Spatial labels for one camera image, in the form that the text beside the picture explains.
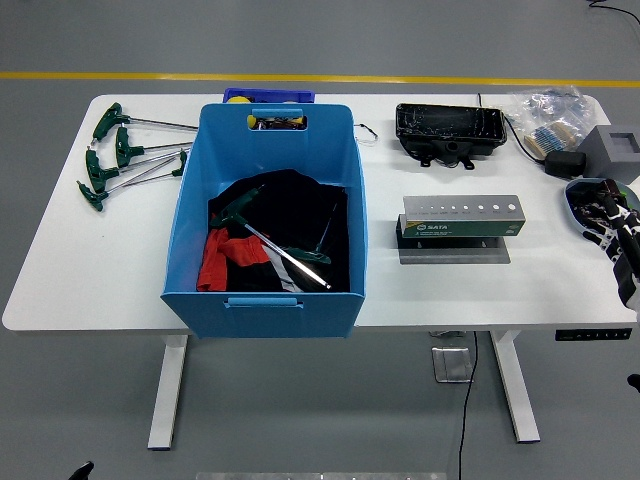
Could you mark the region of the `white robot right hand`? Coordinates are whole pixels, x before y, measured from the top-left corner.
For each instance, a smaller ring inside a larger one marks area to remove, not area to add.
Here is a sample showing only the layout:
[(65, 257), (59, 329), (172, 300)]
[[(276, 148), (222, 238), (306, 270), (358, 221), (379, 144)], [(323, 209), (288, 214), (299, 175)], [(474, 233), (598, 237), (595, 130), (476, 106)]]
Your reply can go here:
[(604, 194), (580, 209), (583, 236), (604, 251), (613, 263), (618, 296), (639, 317), (639, 217), (634, 210)]

